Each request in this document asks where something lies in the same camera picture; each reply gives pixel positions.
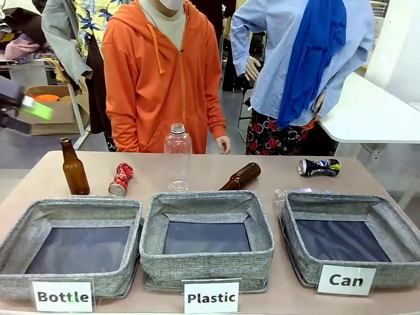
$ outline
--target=white card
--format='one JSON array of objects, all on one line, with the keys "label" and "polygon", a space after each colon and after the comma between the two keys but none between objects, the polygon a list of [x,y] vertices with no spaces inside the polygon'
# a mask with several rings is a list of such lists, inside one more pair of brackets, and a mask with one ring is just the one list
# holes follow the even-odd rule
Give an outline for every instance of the white card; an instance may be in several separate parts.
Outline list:
[{"label": "white card", "polygon": [[34,281],[32,286],[38,312],[93,312],[90,282]]},{"label": "white card", "polygon": [[324,265],[318,292],[345,295],[368,295],[375,277],[374,268]]},{"label": "white card", "polygon": [[237,313],[239,282],[186,283],[184,313]]}]

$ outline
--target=glass bottle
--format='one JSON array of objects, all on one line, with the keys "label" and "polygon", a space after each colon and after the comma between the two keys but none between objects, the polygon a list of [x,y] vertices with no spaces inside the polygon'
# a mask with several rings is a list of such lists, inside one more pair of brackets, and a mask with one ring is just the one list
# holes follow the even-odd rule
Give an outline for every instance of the glass bottle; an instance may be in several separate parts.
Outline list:
[{"label": "glass bottle", "polygon": [[165,159],[169,175],[169,189],[174,192],[187,192],[187,169],[192,155],[192,139],[185,133],[181,123],[171,126],[171,133],[165,138]]},{"label": "glass bottle", "polygon": [[64,163],[63,171],[72,195],[88,195],[91,189],[83,163],[77,158],[70,138],[61,138]]},{"label": "glass bottle", "polygon": [[230,180],[220,190],[240,190],[261,174],[258,164],[247,164],[243,169],[233,174]]}]

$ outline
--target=clear plastic bottle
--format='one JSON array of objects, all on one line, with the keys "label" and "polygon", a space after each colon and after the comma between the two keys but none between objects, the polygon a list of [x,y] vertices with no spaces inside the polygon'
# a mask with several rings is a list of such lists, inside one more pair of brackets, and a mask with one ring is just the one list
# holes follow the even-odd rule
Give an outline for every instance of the clear plastic bottle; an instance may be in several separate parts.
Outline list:
[{"label": "clear plastic bottle", "polygon": [[187,169],[192,155],[192,140],[181,123],[171,126],[171,133],[165,138],[165,159],[169,174],[169,189],[174,192],[187,192]]}]

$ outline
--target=blue scarf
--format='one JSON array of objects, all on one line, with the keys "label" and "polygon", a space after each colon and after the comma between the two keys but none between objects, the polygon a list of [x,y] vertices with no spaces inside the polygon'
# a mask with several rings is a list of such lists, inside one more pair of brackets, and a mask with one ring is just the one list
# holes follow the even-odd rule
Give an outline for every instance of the blue scarf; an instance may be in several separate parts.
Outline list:
[{"label": "blue scarf", "polygon": [[291,51],[277,127],[287,127],[317,97],[325,68],[346,43],[346,26],[343,0],[308,1]]}]

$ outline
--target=hand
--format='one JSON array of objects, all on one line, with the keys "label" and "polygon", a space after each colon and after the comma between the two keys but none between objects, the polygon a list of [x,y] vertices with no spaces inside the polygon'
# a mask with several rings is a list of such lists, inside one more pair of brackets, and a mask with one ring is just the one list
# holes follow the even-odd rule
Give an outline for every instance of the hand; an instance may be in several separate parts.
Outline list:
[{"label": "hand", "polygon": [[247,59],[246,70],[245,70],[245,77],[247,78],[248,81],[251,81],[251,80],[256,81],[258,78],[258,75],[260,74],[260,71],[258,71],[255,65],[257,65],[258,67],[261,67],[260,62],[257,59],[249,56]]},{"label": "hand", "polygon": [[315,107],[314,107],[315,121],[319,120],[318,113],[320,112],[322,104],[324,103],[325,99],[326,99],[326,93],[325,92],[320,94],[318,96],[318,98],[316,99],[316,104],[315,104]]},{"label": "hand", "polygon": [[230,139],[228,136],[220,136],[215,139],[216,143],[222,149],[220,154],[229,154],[230,153]]}]

